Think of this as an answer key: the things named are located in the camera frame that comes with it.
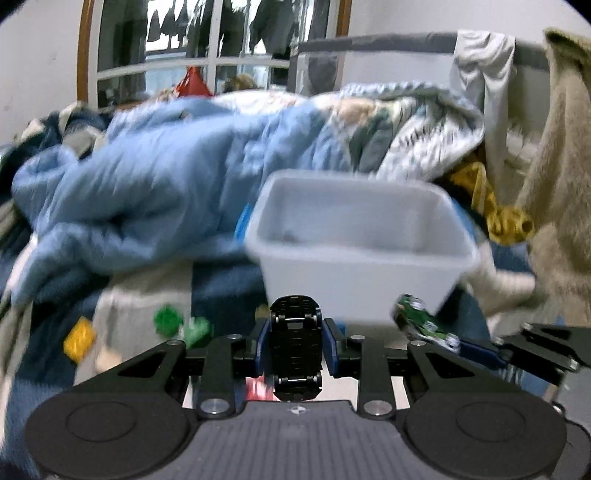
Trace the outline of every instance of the green toy car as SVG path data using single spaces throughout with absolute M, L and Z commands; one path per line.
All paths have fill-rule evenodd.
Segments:
M 401 295 L 392 312 L 392 319 L 410 337 L 435 343 L 453 353 L 460 351 L 460 338 L 440 328 L 425 304 L 412 295 Z

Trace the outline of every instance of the white pants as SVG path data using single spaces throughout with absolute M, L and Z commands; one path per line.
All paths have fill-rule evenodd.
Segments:
M 515 37 L 459 30 L 450 83 L 485 116 L 486 173 L 500 203 L 506 202 L 503 169 L 507 158 L 509 112 L 507 91 L 515 54 Z

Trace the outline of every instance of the white plastic bin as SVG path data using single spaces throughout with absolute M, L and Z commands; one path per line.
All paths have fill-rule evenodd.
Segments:
M 420 181 L 283 170 L 269 177 L 246 230 L 269 304 L 308 295 L 324 316 L 390 322 L 403 293 L 436 312 L 476 245 L 451 199 Z

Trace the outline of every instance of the orange block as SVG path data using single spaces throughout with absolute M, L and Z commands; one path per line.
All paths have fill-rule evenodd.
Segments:
M 95 339 L 96 332 L 92 328 L 90 320 L 80 317 L 66 340 L 64 340 L 64 353 L 78 364 L 95 342 Z

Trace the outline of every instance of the brown towel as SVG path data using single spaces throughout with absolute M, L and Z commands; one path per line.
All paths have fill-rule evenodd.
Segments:
M 517 199 L 538 233 L 531 264 L 568 325 L 591 326 L 591 40 L 547 30 L 550 113 Z

